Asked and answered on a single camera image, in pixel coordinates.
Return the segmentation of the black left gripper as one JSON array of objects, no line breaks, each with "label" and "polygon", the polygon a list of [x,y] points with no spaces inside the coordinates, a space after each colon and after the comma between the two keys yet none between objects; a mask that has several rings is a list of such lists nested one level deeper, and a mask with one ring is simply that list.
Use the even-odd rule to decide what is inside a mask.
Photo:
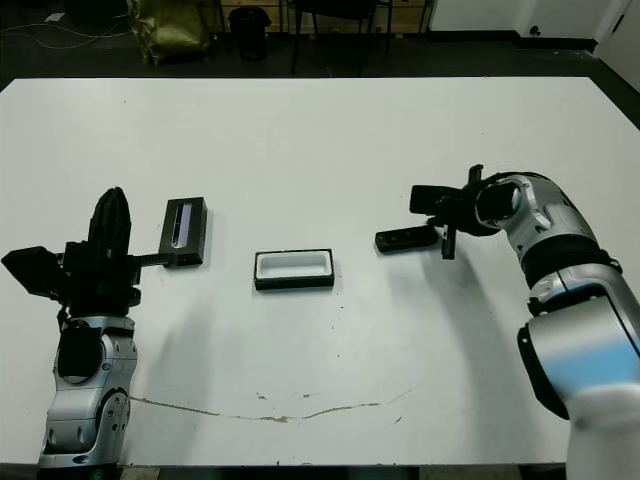
[{"label": "black left gripper", "polygon": [[[114,226],[112,230],[112,203]],[[88,240],[69,242],[63,255],[67,274],[66,298],[73,316],[126,316],[141,302],[141,270],[172,266],[172,253],[129,253],[131,216],[120,187],[108,189],[98,200],[90,220]]]}]

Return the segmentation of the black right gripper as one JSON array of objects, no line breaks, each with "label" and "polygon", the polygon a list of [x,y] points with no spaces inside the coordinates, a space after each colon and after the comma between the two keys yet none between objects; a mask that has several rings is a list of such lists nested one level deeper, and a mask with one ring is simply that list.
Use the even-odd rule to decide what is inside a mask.
[{"label": "black right gripper", "polygon": [[448,188],[437,201],[437,215],[430,216],[426,224],[442,229],[441,254],[445,260],[455,258],[457,233],[462,232],[474,237],[485,235],[485,227],[476,218],[476,197],[482,179],[483,166],[473,165],[468,172],[467,183],[462,188]]}]

